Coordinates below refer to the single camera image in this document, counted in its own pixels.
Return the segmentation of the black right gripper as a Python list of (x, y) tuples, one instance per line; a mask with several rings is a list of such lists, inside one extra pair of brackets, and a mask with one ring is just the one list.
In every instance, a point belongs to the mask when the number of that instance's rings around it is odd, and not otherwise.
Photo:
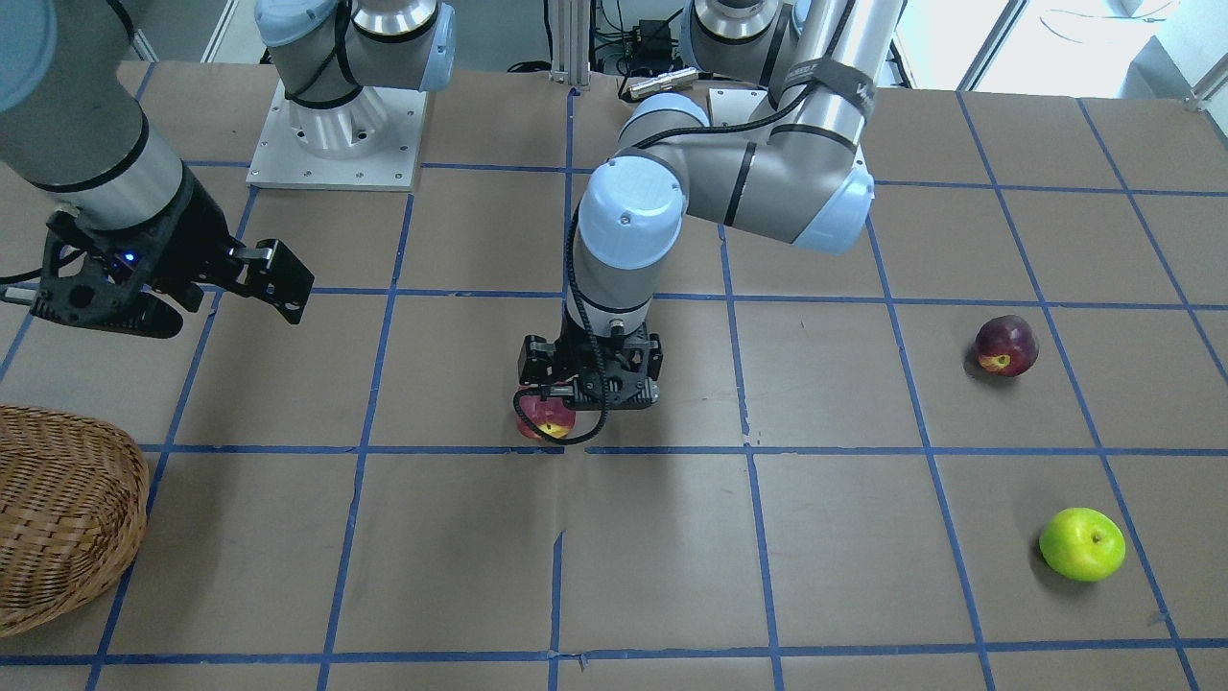
[(282, 241), (239, 248), (223, 211), (194, 177), (149, 222), (104, 233), (63, 204), (47, 220), (31, 314), (45, 322), (168, 340), (181, 311), (201, 309), (201, 284), (233, 285), (297, 326), (316, 276)]

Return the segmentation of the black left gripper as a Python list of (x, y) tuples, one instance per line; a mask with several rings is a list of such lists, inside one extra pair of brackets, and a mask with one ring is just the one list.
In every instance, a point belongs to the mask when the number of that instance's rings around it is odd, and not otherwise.
[(519, 358), (519, 385), (535, 399), (558, 399), (572, 411), (646, 410), (661, 396), (663, 349), (657, 333), (639, 326), (615, 338), (587, 338), (566, 326), (556, 341), (528, 334)]

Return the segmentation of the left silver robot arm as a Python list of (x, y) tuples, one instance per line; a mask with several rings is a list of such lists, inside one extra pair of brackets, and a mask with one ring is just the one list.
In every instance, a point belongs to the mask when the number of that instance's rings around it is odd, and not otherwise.
[(874, 196), (861, 137), (903, 1), (689, 1), (685, 61), (763, 88), (749, 122), (723, 124), (679, 93), (640, 102), (589, 176), (567, 233), (566, 314), (529, 336), (518, 399), (573, 411), (656, 403), (663, 360), (648, 329), (684, 218), (841, 254)]

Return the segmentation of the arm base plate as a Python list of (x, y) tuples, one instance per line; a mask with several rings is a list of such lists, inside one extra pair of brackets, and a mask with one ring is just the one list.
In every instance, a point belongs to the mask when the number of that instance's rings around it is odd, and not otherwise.
[(247, 182), (298, 191), (413, 191), (429, 104), (425, 92), (366, 87), (345, 106), (311, 109), (278, 83)]
[(768, 140), (772, 126), (783, 126), (790, 118), (801, 109), (801, 101), (795, 99), (793, 109), (785, 110), (786, 115), (779, 122), (764, 124), (755, 130), (736, 131), (737, 126), (745, 126), (745, 123), (763, 122), (776, 114), (779, 109), (768, 103), (768, 90), (734, 90), (729, 87), (709, 90), (709, 114), (711, 133), (732, 133), (752, 140)]

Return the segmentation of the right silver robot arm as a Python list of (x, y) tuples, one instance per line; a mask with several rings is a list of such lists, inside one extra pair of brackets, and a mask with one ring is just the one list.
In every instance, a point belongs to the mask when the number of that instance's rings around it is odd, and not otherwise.
[(117, 79), (123, 1), (1, 5), (2, 162), (54, 203), (36, 288), (4, 301), (45, 322), (176, 338), (206, 285), (301, 322), (313, 275), (280, 241), (246, 245)]

